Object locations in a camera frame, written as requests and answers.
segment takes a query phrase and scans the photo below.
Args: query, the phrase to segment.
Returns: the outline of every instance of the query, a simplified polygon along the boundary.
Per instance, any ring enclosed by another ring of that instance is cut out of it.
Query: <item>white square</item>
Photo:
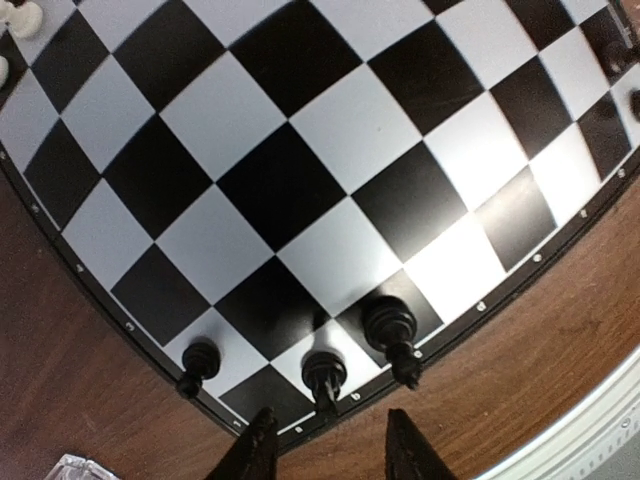
[[[576,124],[530,162],[531,171],[559,226],[598,191],[600,176]]]
[[[38,33],[26,40],[13,37],[20,53],[29,65],[33,65],[51,38],[76,10],[76,6],[71,0],[54,0],[41,6],[44,16]]]
[[[49,97],[27,70],[0,111],[0,141],[20,172],[26,170],[57,120]]]
[[[62,113],[62,119],[99,172],[103,172],[154,110],[109,57]]]
[[[487,89],[537,53],[504,0],[467,0],[437,21]]]
[[[577,120],[609,89],[609,82],[580,28],[540,53],[571,118]]]
[[[438,126],[425,142],[469,210],[527,165],[527,155],[488,92]]]
[[[420,132],[367,65],[291,119],[347,193],[353,193],[418,143]]]
[[[281,354],[271,365],[306,397],[313,401],[311,390],[302,381],[302,364],[311,352],[331,352],[342,359],[347,380],[340,389],[338,400],[377,377],[382,370],[336,322],[329,320],[313,335],[309,335]]]
[[[351,198],[278,254],[335,317],[400,269],[400,260]]]
[[[562,3],[576,25],[609,4],[608,0],[562,0]]]
[[[473,213],[462,217],[409,260],[405,270],[446,324],[506,278]]]
[[[212,341],[220,351],[220,371],[202,385],[214,397],[220,397],[269,363],[213,308],[171,340],[164,347],[164,352],[176,365],[184,368],[182,354],[199,339]]]
[[[421,0],[312,0],[364,61],[433,19]]]
[[[618,107],[618,113],[631,146],[640,145],[640,122],[631,110],[631,94],[640,90],[640,65],[636,64],[611,88],[611,95]]]
[[[212,305],[273,256],[216,186],[196,200],[157,244]]]
[[[167,0],[84,0],[80,12],[114,52],[133,31]]]
[[[230,52],[182,91],[161,116],[214,180],[286,121]]]
[[[105,180],[89,194],[62,236],[106,290],[153,243]]]
[[[184,0],[226,47],[291,0]]]

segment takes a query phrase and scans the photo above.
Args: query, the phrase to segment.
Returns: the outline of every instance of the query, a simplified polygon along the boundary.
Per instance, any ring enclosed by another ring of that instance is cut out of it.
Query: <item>white pawn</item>
[[[17,38],[34,36],[42,26],[42,8],[27,1],[19,7],[0,0],[0,22],[7,22]]]
[[[9,62],[6,58],[0,57],[0,88],[4,87],[7,78],[9,78]]]

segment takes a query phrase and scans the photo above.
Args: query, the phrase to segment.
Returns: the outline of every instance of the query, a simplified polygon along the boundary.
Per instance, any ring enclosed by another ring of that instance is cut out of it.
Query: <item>chessboard square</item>
[[[593,53],[595,53],[598,58],[598,62],[600,62],[600,67],[612,84],[633,64],[633,62],[631,62],[629,67],[620,73],[614,72],[609,66],[610,62],[607,47],[615,42],[625,44],[624,34],[621,31],[621,27],[619,27],[619,21],[616,20],[617,19],[614,19],[611,15],[609,8],[602,8],[580,25],[584,36],[589,42],[589,45],[591,45],[591,50],[593,50]]]
[[[58,121],[25,170],[25,178],[60,228],[64,228],[99,174]]]
[[[571,124],[571,116],[537,57],[493,87],[491,93],[529,159]]]
[[[0,111],[0,139],[18,170],[24,172],[57,119],[38,80],[27,71]]]
[[[215,308],[267,360],[328,320],[327,313],[277,257],[235,287]]]
[[[228,392],[269,363],[213,308],[171,340],[164,352],[184,369],[182,354],[189,345],[204,339],[213,342],[220,352],[220,371],[202,385],[214,397]]]
[[[309,2],[289,3],[231,51],[287,117],[360,63]]]
[[[640,122],[631,108],[631,94],[638,90],[639,86],[640,65],[636,64],[611,88],[611,95],[634,149],[640,145]]]
[[[105,46],[76,10],[53,36],[32,70],[53,106],[62,112],[107,55]]]
[[[529,167],[480,207],[476,215],[507,272],[556,229]]]
[[[313,403],[271,365],[222,395],[220,400],[247,419],[271,407],[281,428],[312,413],[314,408]]]
[[[574,27],[561,0],[506,1],[539,50],[547,48]]]
[[[225,47],[290,1],[184,0]]]
[[[353,198],[403,262],[467,213],[423,142],[380,172]]]
[[[421,0],[312,3],[365,61],[433,19]]]
[[[105,180],[89,194],[62,236],[107,290],[153,243]]]
[[[600,187],[600,177],[577,125],[531,160],[533,176],[556,224],[564,225]]]
[[[213,183],[157,116],[120,151],[104,176],[154,239]]]
[[[580,28],[556,40],[540,58],[574,120],[609,89],[607,77]]]
[[[183,90],[161,116],[214,180],[286,121],[230,52]]]
[[[224,47],[181,0],[168,0],[114,56],[160,111],[224,53]]]
[[[527,165],[520,142],[489,92],[433,130],[425,143],[469,210]]]
[[[167,0],[84,0],[80,11],[110,52]]]
[[[54,2],[47,2],[42,7],[44,9],[44,18],[38,32],[28,40],[15,39],[18,48],[29,65],[33,65],[33,62],[36,61],[38,55],[49,44],[51,38],[76,10],[71,0],[55,0]]]
[[[62,119],[102,172],[151,115],[151,105],[109,57],[67,106]]]
[[[493,87],[537,53],[503,0],[468,0],[447,10],[438,23],[485,88]]]
[[[380,367],[387,364],[384,353],[374,350],[367,342],[362,326],[362,312],[380,297],[396,297],[402,299],[416,318],[418,328],[414,344],[420,343],[431,333],[440,328],[443,323],[429,301],[424,298],[418,287],[411,281],[404,270],[399,270],[371,292],[342,312],[336,320],[353,338],[360,348],[371,357]]]
[[[500,259],[473,213],[431,242],[405,269],[446,324],[506,278]]]
[[[351,198],[298,235],[278,256],[332,316],[401,267]]]
[[[156,245],[138,259],[111,293],[163,346],[210,307]]]
[[[22,80],[22,76],[29,67],[8,31],[0,33],[0,52],[2,52],[2,56],[9,63],[10,72],[4,85],[0,89],[0,111],[2,111],[2,107],[4,107],[4,104],[13,93],[13,90],[18,86],[18,83]]]
[[[288,123],[227,172],[218,186],[274,251],[345,195]]]
[[[302,381],[302,365],[314,352],[330,352],[342,359],[347,379],[340,388],[341,400],[380,373],[380,367],[360,348],[349,334],[336,322],[329,320],[313,335],[309,335],[271,362],[271,366],[289,380],[312,402],[313,394]]]
[[[291,123],[347,193],[421,139],[367,65],[307,104]]]
[[[578,125],[589,146],[600,178],[605,180],[631,150],[611,93],[589,109]]]
[[[609,4],[607,0],[562,0],[562,3],[576,25]]]
[[[462,0],[422,0],[429,9],[436,15],[447,11],[451,7],[459,4]]]
[[[369,62],[423,135],[483,92],[437,22],[430,22]]]
[[[273,255],[216,186],[173,222],[157,244],[212,305]]]

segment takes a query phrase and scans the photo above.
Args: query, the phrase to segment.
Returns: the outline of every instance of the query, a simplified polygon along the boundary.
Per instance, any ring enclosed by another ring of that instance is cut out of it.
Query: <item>black border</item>
[[[632,33],[633,29],[626,13],[621,10],[622,7],[611,2],[610,5],[623,23],[626,30],[622,32],[623,35],[630,37],[631,41],[637,44],[637,38]],[[576,214],[541,246],[536,252],[542,256],[539,261],[534,261],[533,256],[528,258],[483,299],[485,308],[482,311],[476,307],[469,309],[455,322],[446,326],[440,333],[433,336],[418,349],[422,353],[423,369],[442,359],[447,353],[474,334],[564,256],[614,205],[633,183],[633,180],[640,175],[639,167],[640,149],[636,149],[615,170],[611,178],[601,185],[600,190],[585,206],[586,217],[583,217],[581,213]],[[1,143],[0,170],[5,174],[9,184],[16,192],[26,211],[31,215],[34,223],[48,240],[47,243],[54,253],[54,258],[64,266],[63,270],[77,285],[79,291],[109,322],[114,330],[133,347],[138,355],[143,357],[167,382],[172,385],[175,384],[177,378],[181,375],[181,370],[140,328],[131,322],[127,313],[103,289],[93,275],[81,267],[82,262],[58,232],[58,229],[16,169]],[[296,432],[295,428],[290,428],[281,434],[279,436],[280,455],[313,440],[348,417],[376,403],[396,388],[398,388],[398,385],[393,381],[390,370],[386,370],[358,389],[357,393],[360,395],[358,400],[354,400],[350,395],[338,402],[339,416],[337,419],[331,421],[329,418],[316,415],[300,423],[300,426],[304,428],[303,431],[305,431],[304,436]],[[206,392],[202,392],[191,403],[232,435],[238,436],[245,428],[242,422],[239,422],[231,412]]]

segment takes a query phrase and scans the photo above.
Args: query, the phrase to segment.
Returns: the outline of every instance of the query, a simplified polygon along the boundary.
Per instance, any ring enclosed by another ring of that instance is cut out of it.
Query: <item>clear plastic object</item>
[[[44,480],[120,480],[92,460],[64,455]]]

